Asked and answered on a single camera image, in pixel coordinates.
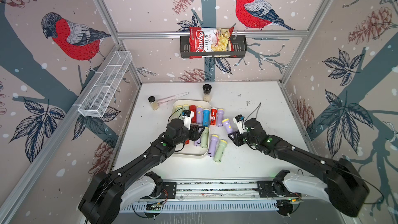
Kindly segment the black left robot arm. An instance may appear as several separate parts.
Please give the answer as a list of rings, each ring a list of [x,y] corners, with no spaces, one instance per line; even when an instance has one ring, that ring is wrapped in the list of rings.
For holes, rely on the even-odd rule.
[[[126,190],[175,153],[177,145],[184,144],[187,140],[198,140],[204,130],[203,125],[194,124],[188,129],[182,120],[171,120],[166,131],[140,156],[115,171],[96,174],[78,209],[92,224],[111,224],[119,214],[122,195]]]

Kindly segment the green flashlight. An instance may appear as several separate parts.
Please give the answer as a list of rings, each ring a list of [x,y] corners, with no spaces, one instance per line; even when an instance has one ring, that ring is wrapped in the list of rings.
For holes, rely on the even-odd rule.
[[[174,110],[173,118],[179,119],[183,112],[183,107],[181,105],[177,105]]]
[[[201,148],[208,147],[209,127],[205,127],[201,135]]]
[[[225,141],[225,140],[219,141],[219,145],[218,145],[218,148],[217,148],[215,156],[214,156],[214,162],[217,162],[217,163],[221,162],[223,153],[224,153],[227,145],[228,145],[227,141]]]
[[[183,105],[184,111],[189,111],[190,106],[188,104]]]

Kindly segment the black wall basket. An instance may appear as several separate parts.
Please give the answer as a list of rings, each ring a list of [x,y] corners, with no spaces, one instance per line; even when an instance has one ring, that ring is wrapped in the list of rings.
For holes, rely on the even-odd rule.
[[[208,38],[192,41],[188,36],[180,38],[180,55],[184,59],[242,58],[247,52],[246,36],[211,41]]]

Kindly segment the small black cap jar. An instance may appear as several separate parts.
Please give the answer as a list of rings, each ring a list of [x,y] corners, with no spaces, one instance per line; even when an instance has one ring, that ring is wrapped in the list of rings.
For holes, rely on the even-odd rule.
[[[158,102],[157,102],[157,100],[156,100],[156,98],[155,98],[154,96],[150,96],[150,97],[148,98],[148,101],[149,101],[149,103],[150,103],[150,105],[151,105],[151,108],[152,108],[154,111],[156,111],[156,110],[159,109],[159,104],[158,104]]]

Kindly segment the red cassava chips bag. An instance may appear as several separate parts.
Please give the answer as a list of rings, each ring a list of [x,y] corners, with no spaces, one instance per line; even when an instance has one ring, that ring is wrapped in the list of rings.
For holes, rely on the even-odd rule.
[[[234,51],[231,36],[234,28],[190,27],[190,52],[230,52]]]

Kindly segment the red flashlight with white logo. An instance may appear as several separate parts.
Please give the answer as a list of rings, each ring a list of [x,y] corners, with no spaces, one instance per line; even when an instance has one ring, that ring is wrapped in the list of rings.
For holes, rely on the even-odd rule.
[[[216,125],[217,112],[218,112],[218,109],[216,107],[211,108],[210,125]]]

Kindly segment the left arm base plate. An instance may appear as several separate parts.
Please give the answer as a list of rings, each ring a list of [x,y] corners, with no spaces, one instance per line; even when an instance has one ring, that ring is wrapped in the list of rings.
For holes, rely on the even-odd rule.
[[[154,191],[149,196],[142,197],[141,200],[165,200],[166,198],[175,199],[176,191],[176,182],[163,182],[162,185],[157,184],[154,188]]]

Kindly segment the purple flashlight across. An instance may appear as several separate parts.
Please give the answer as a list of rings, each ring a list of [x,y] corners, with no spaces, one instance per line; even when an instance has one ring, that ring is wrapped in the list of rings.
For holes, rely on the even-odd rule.
[[[230,119],[229,119],[229,118],[224,119],[224,120],[222,121],[222,125],[224,126],[224,128],[225,128],[227,134],[233,133],[233,129],[232,129],[232,126],[231,126],[231,123],[230,123]]]

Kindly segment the tall purple flashlight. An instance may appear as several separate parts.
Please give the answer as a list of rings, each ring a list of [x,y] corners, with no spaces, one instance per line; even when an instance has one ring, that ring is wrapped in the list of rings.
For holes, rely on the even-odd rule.
[[[200,146],[201,146],[201,140],[196,140],[196,141],[194,142],[194,145],[195,145],[196,147],[200,147]]]

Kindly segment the blue flashlight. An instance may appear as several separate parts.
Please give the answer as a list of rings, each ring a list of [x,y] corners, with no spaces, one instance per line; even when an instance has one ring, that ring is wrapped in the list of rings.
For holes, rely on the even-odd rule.
[[[203,126],[209,127],[210,123],[210,109],[204,108],[203,109]]]

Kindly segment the white rectangular storage tray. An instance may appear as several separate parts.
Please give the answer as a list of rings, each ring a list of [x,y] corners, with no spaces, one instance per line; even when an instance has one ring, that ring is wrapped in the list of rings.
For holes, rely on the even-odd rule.
[[[211,105],[205,101],[198,100],[177,100],[173,104],[172,119],[180,118],[184,122],[183,111],[188,110],[191,105],[194,105],[200,110],[211,110]],[[202,121],[208,124],[206,127],[199,127],[197,123],[190,124],[189,130],[189,144],[176,145],[176,152],[173,154],[174,157],[201,159],[208,153],[210,135],[210,114],[201,114]]]

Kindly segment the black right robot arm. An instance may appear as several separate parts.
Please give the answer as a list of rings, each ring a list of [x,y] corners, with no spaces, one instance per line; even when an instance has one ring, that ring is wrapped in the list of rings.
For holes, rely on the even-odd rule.
[[[351,162],[324,158],[297,148],[280,137],[268,135],[255,118],[246,122],[240,120],[236,125],[238,129],[234,131],[228,119],[223,123],[229,139],[236,146],[248,145],[264,155],[310,173],[305,176],[281,170],[263,186],[263,192],[269,197],[309,195],[331,203],[346,216],[358,216],[370,190]]]

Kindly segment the black cap spice grinder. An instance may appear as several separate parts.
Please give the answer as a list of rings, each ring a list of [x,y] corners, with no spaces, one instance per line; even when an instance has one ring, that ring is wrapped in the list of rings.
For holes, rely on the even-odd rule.
[[[205,84],[203,87],[203,101],[210,102],[211,101],[211,90],[212,86],[210,84]]]

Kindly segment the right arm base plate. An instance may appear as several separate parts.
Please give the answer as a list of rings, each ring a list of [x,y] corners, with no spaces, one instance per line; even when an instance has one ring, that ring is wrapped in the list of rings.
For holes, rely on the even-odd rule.
[[[301,194],[290,192],[283,183],[272,180],[257,181],[257,192],[261,198],[301,198]]]

